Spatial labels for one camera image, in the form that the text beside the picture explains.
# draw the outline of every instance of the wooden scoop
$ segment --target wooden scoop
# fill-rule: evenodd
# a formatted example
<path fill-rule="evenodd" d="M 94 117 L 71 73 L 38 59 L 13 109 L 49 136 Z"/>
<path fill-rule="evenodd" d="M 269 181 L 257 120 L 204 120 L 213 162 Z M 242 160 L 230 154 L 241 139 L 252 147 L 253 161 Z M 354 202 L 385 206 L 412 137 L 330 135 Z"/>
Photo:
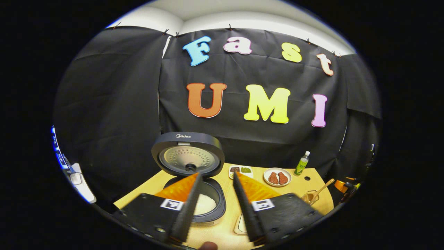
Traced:
<path fill-rule="evenodd" d="M 334 179 L 329 180 L 323 187 L 321 187 L 321 189 L 319 189 L 318 191 L 316 191 L 316 193 L 314 194 L 307 194 L 307 198 L 309 200 L 309 203 L 314 201 L 314 199 L 316 198 L 316 196 L 322 191 L 324 190 L 324 188 L 326 188 L 328 185 L 332 184 L 334 182 Z"/>

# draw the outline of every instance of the small dish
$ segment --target small dish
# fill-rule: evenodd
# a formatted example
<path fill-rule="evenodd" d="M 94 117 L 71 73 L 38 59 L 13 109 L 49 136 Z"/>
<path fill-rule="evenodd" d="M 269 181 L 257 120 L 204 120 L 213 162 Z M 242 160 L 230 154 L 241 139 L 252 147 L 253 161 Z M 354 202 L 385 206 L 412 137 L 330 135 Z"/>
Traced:
<path fill-rule="evenodd" d="M 276 175 L 277 175 L 279 172 L 282 172 L 282 173 L 288 178 L 287 183 L 280 185 L 280 184 L 274 184 L 274 183 L 269 182 L 269 181 L 268 181 L 268 178 L 270 177 L 270 175 L 271 175 L 272 172 L 275 172 Z M 285 186 L 285 185 L 287 185 L 287 184 L 290 183 L 290 181 L 291 181 L 291 174 L 290 174 L 287 170 L 285 170 L 285 169 L 281 169 L 281 168 L 269 168 L 269 169 L 265 170 L 265 172 L 264 172 L 264 180 L 265 180 L 266 183 L 268 183 L 268 184 L 271 185 L 271 186 L 275 186 L 275 187 L 283 187 L 283 186 Z"/>
<path fill-rule="evenodd" d="M 230 179 L 233 179 L 233 178 L 234 178 L 234 172 L 232 172 L 231 169 L 232 169 L 232 168 L 235 168 L 235 167 L 238 167 L 238 168 L 239 168 L 241 174 L 246 175 L 246 176 L 248 176 L 248 177 L 250 177 L 250 178 L 253 178 L 253 170 L 251 169 L 251 167 L 248 167 L 248 166 L 241 166 L 241 165 L 233 165 L 233 166 L 231 166 L 230 169 L 228 170 L 228 177 L 230 177 Z M 242 170 L 245 170 L 245 169 L 249 169 L 249 170 L 250 170 L 250 173 L 243 173 Z"/>

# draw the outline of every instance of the white plate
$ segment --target white plate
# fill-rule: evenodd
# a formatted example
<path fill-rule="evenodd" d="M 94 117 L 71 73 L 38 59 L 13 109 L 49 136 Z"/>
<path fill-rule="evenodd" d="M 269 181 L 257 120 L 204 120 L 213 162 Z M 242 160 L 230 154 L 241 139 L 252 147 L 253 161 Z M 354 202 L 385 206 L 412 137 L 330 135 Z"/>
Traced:
<path fill-rule="evenodd" d="M 276 175 L 277 175 L 279 172 L 282 172 L 282 173 L 288 178 L 287 183 L 280 185 L 280 184 L 273 184 L 273 183 L 269 182 L 269 181 L 268 181 L 268 178 L 270 177 L 270 175 L 271 175 L 272 172 L 275 172 Z M 290 174 L 287 170 L 285 170 L 285 169 L 281 169 L 281 168 L 270 168 L 270 169 L 265 170 L 265 172 L 264 172 L 264 180 L 265 180 L 265 182 L 267 182 L 268 184 L 270 184 L 270 185 L 272 185 L 272 186 L 275 186 L 275 187 L 283 187 L 283 186 L 285 186 L 285 185 L 287 185 L 287 184 L 290 183 L 290 181 L 291 181 L 291 174 Z"/>
<path fill-rule="evenodd" d="M 231 170 L 231 168 L 234 168 L 234 167 L 239 167 L 239 169 L 240 169 L 241 171 L 242 171 L 242 168 L 248 168 L 248 169 L 250 169 L 251 173 L 242 173 L 242 172 L 240 172 L 240 173 L 243 174 L 243 175 L 246 175 L 246 176 L 248 176 L 248 177 L 250 177 L 250 178 L 253 178 L 253 170 L 251 169 L 251 167 L 249 167 L 249 166 L 241 166 L 241 165 L 233 165 L 233 166 L 230 167 L 230 169 L 228 169 L 228 177 L 229 177 L 230 179 L 233 179 L 233 177 L 230 176 L 230 173 L 232 173 L 230 170 Z"/>

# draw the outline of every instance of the rice cooker lid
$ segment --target rice cooker lid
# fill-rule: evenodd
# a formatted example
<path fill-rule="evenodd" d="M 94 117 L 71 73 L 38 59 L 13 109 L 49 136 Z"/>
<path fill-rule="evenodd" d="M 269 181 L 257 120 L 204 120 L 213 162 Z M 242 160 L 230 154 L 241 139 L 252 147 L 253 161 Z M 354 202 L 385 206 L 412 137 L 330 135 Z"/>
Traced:
<path fill-rule="evenodd" d="M 157 165 L 175 176 L 201 173 L 215 176 L 222 170 L 225 156 L 220 141 L 208 134 L 169 132 L 160 135 L 151 149 Z"/>

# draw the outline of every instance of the letter m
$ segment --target letter m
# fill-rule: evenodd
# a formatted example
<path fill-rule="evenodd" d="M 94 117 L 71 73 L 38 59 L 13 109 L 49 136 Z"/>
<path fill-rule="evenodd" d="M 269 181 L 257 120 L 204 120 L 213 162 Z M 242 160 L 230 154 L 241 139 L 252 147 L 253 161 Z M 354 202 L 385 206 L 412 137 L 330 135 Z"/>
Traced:
<path fill-rule="evenodd" d="M 264 121 L 268 120 L 271 112 L 271 121 L 275 123 L 288 123 L 287 105 L 290 91 L 284 88 L 277 88 L 270 99 L 268 99 L 265 90 L 260 85 L 247 85 L 246 90 L 250 93 L 248 112 L 244 115 L 245 120 L 257 121 L 259 115 L 258 108 Z"/>

